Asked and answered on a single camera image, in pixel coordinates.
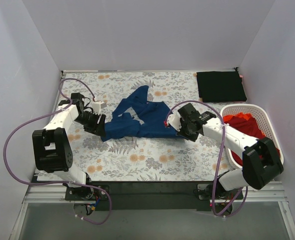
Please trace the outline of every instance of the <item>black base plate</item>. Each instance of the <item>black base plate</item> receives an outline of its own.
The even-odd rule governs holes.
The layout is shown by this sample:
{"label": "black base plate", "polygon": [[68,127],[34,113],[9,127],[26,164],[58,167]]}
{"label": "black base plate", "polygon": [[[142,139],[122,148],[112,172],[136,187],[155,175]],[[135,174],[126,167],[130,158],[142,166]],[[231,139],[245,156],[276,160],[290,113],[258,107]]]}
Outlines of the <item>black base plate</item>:
{"label": "black base plate", "polygon": [[[196,209],[210,212],[210,201],[200,200],[194,194],[194,190],[199,184],[211,183],[211,181],[99,181],[90,185],[100,186],[109,192],[114,210]],[[70,194],[70,190],[69,187],[66,188],[65,200],[83,201],[77,195]],[[102,198],[95,210],[109,210],[109,201],[104,201]]]}

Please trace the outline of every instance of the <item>floral tablecloth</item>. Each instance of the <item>floral tablecloth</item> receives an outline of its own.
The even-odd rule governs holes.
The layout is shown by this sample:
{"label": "floral tablecloth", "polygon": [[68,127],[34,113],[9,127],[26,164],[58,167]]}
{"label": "floral tablecloth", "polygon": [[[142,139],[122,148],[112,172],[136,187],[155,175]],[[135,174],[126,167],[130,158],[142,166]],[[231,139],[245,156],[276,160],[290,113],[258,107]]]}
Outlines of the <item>floral tablecloth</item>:
{"label": "floral tablecloth", "polygon": [[[107,103],[103,109],[106,122],[123,98],[134,90],[148,85],[148,100],[164,101],[169,108],[184,100],[198,100],[195,72],[110,72],[69,73],[89,85],[96,98]],[[66,81],[63,92],[80,92],[90,97],[87,89],[77,81]],[[211,104],[220,111],[227,103]],[[207,107],[193,104],[204,112]],[[102,142],[100,137],[83,131],[74,122],[68,131],[73,150],[73,164],[87,172],[94,181],[211,181],[214,178],[219,143],[205,136],[196,142],[184,139],[124,137]],[[223,154],[220,173],[230,169]],[[38,181],[59,180],[41,171]]]}

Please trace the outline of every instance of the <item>glass panel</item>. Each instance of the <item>glass panel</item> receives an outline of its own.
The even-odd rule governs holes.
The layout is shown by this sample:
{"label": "glass panel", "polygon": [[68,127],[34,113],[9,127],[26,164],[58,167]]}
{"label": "glass panel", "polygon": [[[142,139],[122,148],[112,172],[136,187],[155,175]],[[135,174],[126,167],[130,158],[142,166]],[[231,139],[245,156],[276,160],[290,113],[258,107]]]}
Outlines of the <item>glass panel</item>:
{"label": "glass panel", "polygon": [[[19,239],[289,239],[277,202],[247,202],[226,220],[185,209],[115,210],[105,224],[94,226],[69,213],[73,213],[72,203],[30,203]],[[99,221],[106,214],[97,211],[89,217]]]}

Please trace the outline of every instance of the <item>cable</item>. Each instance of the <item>cable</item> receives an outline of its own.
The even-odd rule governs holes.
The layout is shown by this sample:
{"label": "cable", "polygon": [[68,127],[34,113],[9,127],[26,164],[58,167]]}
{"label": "cable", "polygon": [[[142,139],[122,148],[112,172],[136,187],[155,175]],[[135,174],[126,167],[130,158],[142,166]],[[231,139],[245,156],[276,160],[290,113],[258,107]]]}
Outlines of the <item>cable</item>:
{"label": "cable", "polygon": [[91,113],[93,114],[93,112],[94,112],[93,108],[88,106],[91,103],[91,99],[86,96],[84,98],[89,100],[89,102],[84,106],[84,110],[91,109]]}
{"label": "cable", "polygon": [[86,215],[89,216],[91,213],[88,211],[88,206],[87,205],[84,205],[85,206],[85,210],[86,210]]}
{"label": "cable", "polygon": [[221,205],[224,205],[228,200],[229,200],[230,196],[227,196],[226,200],[224,202],[221,202]]}
{"label": "cable", "polygon": [[[208,107],[209,109],[211,109],[213,112],[215,112],[215,114],[217,115],[217,117],[220,119],[221,123],[223,124],[223,127],[222,127],[222,142],[221,142],[221,146],[220,146],[220,149],[219,149],[219,153],[218,153],[218,159],[217,159],[217,164],[216,164],[216,169],[215,169],[215,174],[214,174],[214,180],[213,180],[213,190],[212,190],[212,211],[213,211],[213,214],[215,216],[220,216],[220,217],[223,217],[221,216],[230,206],[231,204],[235,201],[235,199],[237,199],[237,197],[239,196],[239,194],[241,193],[242,191],[242,187],[237,191],[237,193],[235,194],[235,196],[229,201],[229,203],[225,206],[225,208],[223,208],[222,211],[220,211],[219,213],[216,212],[216,208],[215,208],[215,194],[216,194],[216,187],[217,187],[217,181],[218,181],[218,175],[219,175],[219,169],[220,169],[220,163],[221,163],[221,157],[222,157],[222,154],[223,154],[223,150],[224,150],[224,141],[225,141],[225,138],[226,138],[226,127],[225,127],[225,123],[223,121],[223,118],[221,116],[221,114],[216,111],[212,106],[204,103],[204,102],[201,102],[201,101],[197,101],[197,100],[186,100],[186,101],[182,101],[182,102],[179,102],[178,104],[176,104],[175,106],[173,106],[168,114],[166,115],[166,118],[165,118],[165,122],[167,123],[168,122],[168,117],[169,115],[171,114],[171,112],[179,105],[182,105],[182,104],[186,104],[186,103],[197,103],[197,104],[201,104],[201,105],[204,105],[206,107]],[[243,198],[243,201],[241,203],[241,205],[238,207],[238,209],[231,213],[230,215],[226,216],[226,217],[232,217],[234,216],[235,214],[237,214],[241,208],[243,207],[246,199],[247,199],[247,196],[248,196],[248,187],[245,188],[245,195],[244,195],[244,198]]]}
{"label": "cable", "polygon": [[[9,166],[9,163],[8,163],[8,159],[7,159],[7,148],[8,148],[8,144],[9,144],[9,141],[10,139],[12,138],[12,136],[21,128],[23,128],[24,126],[30,124],[30,123],[33,123],[35,121],[38,121],[38,120],[41,120],[41,119],[44,119],[44,118],[47,118],[47,117],[50,117],[52,115],[55,115],[55,114],[58,114],[62,111],[64,111],[65,109],[69,108],[71,105],[72,105],[72,99],[69,98],[68,96],[64,95],[64,93],[62,92],[62,83],[67,81],[67,80],[75,80],[75,81],[78,81],[79,83],[83,84],[89,91],[90,93],[92,94],[93,96],[93,100],[95,100],[95,95],[94,93],[91,91],[91,89],[89,88],[88,85],[86,85],[83,81],[79,80],[79,79],[76,79],[76,78],[65,78],[63,80],[60,81],[59,85],[58,85],[58,91],[59,93],[64,97],[66,98],[67,100],[69,100],[69,104],[64,108],[64,109],[60,109],[60,110],[57,110],[57,111],[54,111],[52,113],[48,113],[46,115],[43,115],[43,116],[39,116],[39,117],[36,117],[34,119],[31,119],[27,122],[24,122],[22,123],[21,125],[19,125],[17,128],[15,128],[10,134],[9,136],[7,137],[7,139],[5,140],[5,143],[4,143],[4,146],[3,146],[3,161],[4,161],[4,164],[5,164],[5,167],[6,167],[6,170],[8,171],[8,173],[11,175],[12,178],[14,178],[16,181],[18,181],[19,183],[21,184],[25,184],[25,185],[29,185],[29,186],[44,186],[44,185],[50,185],[50,184],[70,184],[70,182],[68,181],[49,181],[49,182],[38,182],[38,183],[33,183],[33,182],[28,182],[28,181],[24,181],[24,180],[21,180],[19,179],[11,170],[10,166]],[[86,188],[92,188],[92,189],[96,189],[96,190],[99,190],[99,191],[102,191],[103,193],[106,194],[107,198],[108,198],[108,201],[109,201],[109,211],[108,211],[108,214],[107,216],[105,217],[105,219],[101,222],[96,222],[96,221],[93,221],[91,219],[87,219],[86,217],[83,217],[83,216],[79,216],[77,214],[75,214],[76,217],[79,217],[81,219],[84,219],[85,221],[87,222],[90,222],[92,224],[95,224],[95,225],[101,225],[103,223],[105,223],[110,215],[111,215],[111,212],[112,212],[112,200],[111,200],[111,197],[110,195],[107,193],[107,191],[105,191],[104,189],[100,188],[100,187],[97,187],[97,186],[92,186],[92,185],[87,185],[87,184],[82,184],[82,183],[77,183],[77,182],[73,182],[74,185],[78,185],[78,186],[81,186],[81,187],[86,187]]]}
{"label": "cable", "polygon": [[97,201],[96,201],[96,203],[94,204],[94,207],[95,207],[95,208],[96,208],[96,206],[98,205],[99,201],[100,201],[100,199],[98,198]]}

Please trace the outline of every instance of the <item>white bracket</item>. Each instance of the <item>white bracket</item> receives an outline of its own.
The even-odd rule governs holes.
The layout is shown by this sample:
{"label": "white bracket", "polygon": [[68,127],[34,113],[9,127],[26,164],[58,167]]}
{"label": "white bracket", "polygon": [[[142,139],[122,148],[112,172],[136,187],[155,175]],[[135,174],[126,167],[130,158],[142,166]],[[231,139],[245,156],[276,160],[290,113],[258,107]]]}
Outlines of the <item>white bracket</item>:
{"label": "white bracket", "polygon": [[178,132],[181,129],[180,117],[176,114],[171,114],[170,116],[168,116],[166,123],[170,124]]}
{"label": "white bracket", "polygon": [[101,110],[106,108],[107,104],[104,101],[95,101],[92,102],[92,108],[93,108],[93,112],[96,115],[99,115],[101,113]]}

